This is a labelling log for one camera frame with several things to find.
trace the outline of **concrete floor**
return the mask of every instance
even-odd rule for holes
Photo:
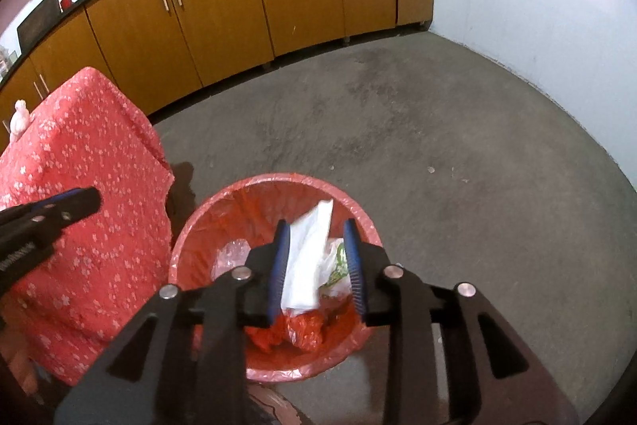
[[[637,194],[566,113],[457,44],[416,33],[352,45],[155,128],[197,204],[269,171],[345,190],[392,259],[431,284],[478,285],[583,418],[637,347]],[[330,372],[279,389],[317,425],[378,424],[386,355],[381,331]]]

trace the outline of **red trash can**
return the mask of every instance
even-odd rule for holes
[[[382,246],[378,232],[361,206],[331,184],[296,173],[271,173],[238,181],[206,200],[188,219],[174,246],[168,278],[183,290],[211,281],[217,255],[233,240],[251,248],[272,241],[276,224],[292,223],[320,200],[334,200],[330,237],[343,236],[345,220],[354,218],[363,241]],[[246,376],[256,382],[288,382],[318,375],[359,350],[371,329],[359,319],[351,298],[324,327],[317,352],[291,344],[264,353],[246,341]]]

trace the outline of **floral tablecloth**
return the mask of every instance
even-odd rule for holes
[[[55,254],[15,285],[8,321],[31,357],[75,384],[122,326],[166,281],[173,174],[144,114],[86,68],[34,111],[0,158],[0,210],[95,186],[97,215],[69,227]]]

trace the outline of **triangular cutout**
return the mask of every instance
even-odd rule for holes
[[[478,316],[478,323],[487,346],[488,361],[491,364],[493,376],[507,378],[529,369],[529,363],[518,348],[490,316],[481,313]]]
[[[155,317],[146,320],[107,369],[109,375],[129,382],[137,382],[141,378],[156,325]]]

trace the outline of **metal screw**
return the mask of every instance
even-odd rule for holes
[[[460,283],[460,285],[458,285],[458,294],[465,298],[472,298],[476,295],[476,287],[470,283]]]
[[[171,300],[179,294],[179,287],[177,285],[164,285],[159,289],[159,297],[163,300]]]
[[[404,270],[402,270],[398,265],[388,265],[383,269],[383,274],[386,278],[397,280],[403,277]]]
[[[246,267],[237,267],[236,269],[233,270],[233,278],[236,279],[237,281],[244,281],[250,278],[250,276],[252,275],[252,271]]]

